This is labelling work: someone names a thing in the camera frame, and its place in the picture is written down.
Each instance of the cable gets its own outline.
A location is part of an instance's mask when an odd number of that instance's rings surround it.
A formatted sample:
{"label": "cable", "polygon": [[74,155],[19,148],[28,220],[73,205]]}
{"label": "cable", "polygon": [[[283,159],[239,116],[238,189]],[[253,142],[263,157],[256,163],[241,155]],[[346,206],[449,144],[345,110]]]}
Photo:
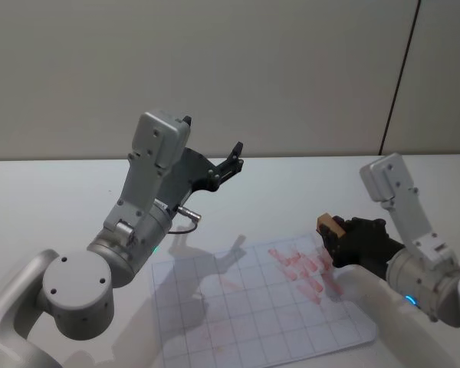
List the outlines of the cable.
{"label": "cable", "polygon": [[181,232],[168,232],[167,234],[172,234],[172,235],[183,235],[183,234],[189,234],[190,232],[194,232],[198,228],[198,224],[196,222],[193,222],[194,226],[192,226],[189,230],[182,230]]}

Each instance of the white wall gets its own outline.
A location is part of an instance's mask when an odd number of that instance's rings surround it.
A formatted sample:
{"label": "white wall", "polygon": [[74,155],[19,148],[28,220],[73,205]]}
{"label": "white wall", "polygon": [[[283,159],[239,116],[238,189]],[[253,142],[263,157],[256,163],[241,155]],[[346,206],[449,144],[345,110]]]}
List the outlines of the white wall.
{"label": "white wall", "polygon": [[460,0],[423,1],[384,152],[460,153]]}
{"label": "white wall", "polygon": [[125,157],[192,114],[226,154],[376,153],[410,0],[0,0],[0,159]]}

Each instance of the table surface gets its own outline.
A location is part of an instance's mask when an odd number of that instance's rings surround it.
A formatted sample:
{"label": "table surface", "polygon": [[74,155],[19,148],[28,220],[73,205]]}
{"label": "table surface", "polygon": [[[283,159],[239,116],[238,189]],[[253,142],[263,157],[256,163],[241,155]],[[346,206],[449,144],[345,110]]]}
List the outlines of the table surface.
{"label": "table surface", "polygon": [[[246,159],[242,173],[217,193],[197,192],[187,206],[203,214],[190,235],[167,235],[159,251],[126,287],[114,291],[116,313],[101,336],[78,342],[63,337],[43,315],[29,340],[65,368],[159,366],[150,263],[173,255],[218,251],[234,242],[256,242],[312,232],[324,212],[384,218],[358,171],[376,157]],[[460,261],[460,155],[405,156],[432,225]],[[0,280],[45,248],[82,250],[100,230],[126,177],[125,160],[0,162]],[[178,218],[175,225],[187,225]],[[376,321],[370,345],[314,358],[314,367],[460,367],[460,329],[432,324],[366,271],[340,280]],[[310,366],[308,360],[292,367]]]}

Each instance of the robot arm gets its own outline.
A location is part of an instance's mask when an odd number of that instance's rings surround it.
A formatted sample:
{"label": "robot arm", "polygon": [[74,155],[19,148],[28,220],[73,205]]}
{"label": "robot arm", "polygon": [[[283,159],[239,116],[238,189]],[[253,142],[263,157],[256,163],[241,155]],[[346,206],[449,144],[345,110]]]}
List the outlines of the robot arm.
{"label": "robot arm", "polygon": [[141,116],[128,155],[130,169],[116,205],[87,247],[59,256],[44,251],[0,293],[0,367],[61,368],[26,339],[41,313],[63,335],[98,336],[114,314],[113,288],[130,283],[169,232],[177,213],[195,225],[201,216],[184,208],[196,190],[216,191],[242,169],[242,144],[218,166],[185,148],[191,118],[155,111]]}
{"label": "robot arm", "polygon": [[353,219],[343,222],[346,234],[342,238],[331,235],[327,226],[319,229],[331,257],[344,259],[344,252],[355,251],[359,260],[368,262],[346,258],[347,264],[363,265],[376,274],[374,270],[385,270],[388,285],[432,321],[460,327],[460,266],[433,231],[403,158],[393,154],[379,159],[363,167],[360,175],[372,200],[389,212],[405,247],[396,247],[388,235],[382,236],[386,234],[382,220]]}

